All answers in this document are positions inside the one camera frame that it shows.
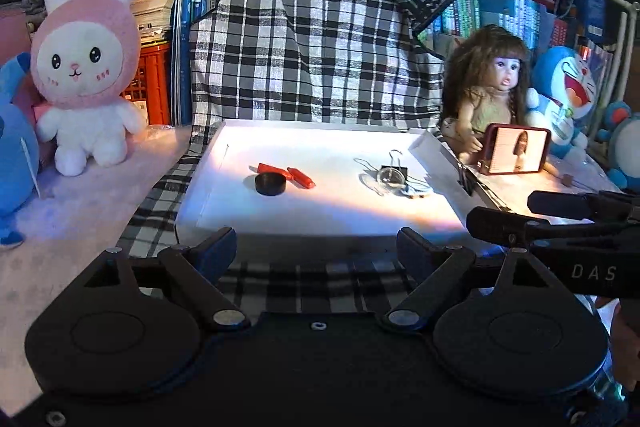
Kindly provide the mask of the person's right hand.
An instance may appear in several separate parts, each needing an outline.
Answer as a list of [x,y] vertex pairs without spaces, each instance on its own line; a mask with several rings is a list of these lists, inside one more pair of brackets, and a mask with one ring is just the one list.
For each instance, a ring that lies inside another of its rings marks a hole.
[[639,336],[623,316],[623,303],[617,303],[611,326],[613,373],[626,390],[634,391],[639,382]]

